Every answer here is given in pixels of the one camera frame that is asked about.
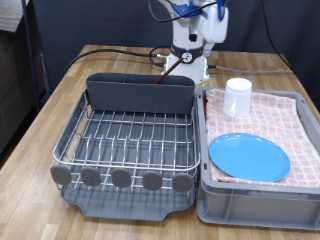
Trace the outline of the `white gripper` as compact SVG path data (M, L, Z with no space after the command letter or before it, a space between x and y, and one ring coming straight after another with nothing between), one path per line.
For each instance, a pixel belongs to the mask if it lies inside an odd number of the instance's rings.
M212 5L202 10L199 17L199 31L204 40L202 55L209 56L216 43L222 43L227 35L229 11L227 7ZM197 30L189 28L189 40L197 41Z

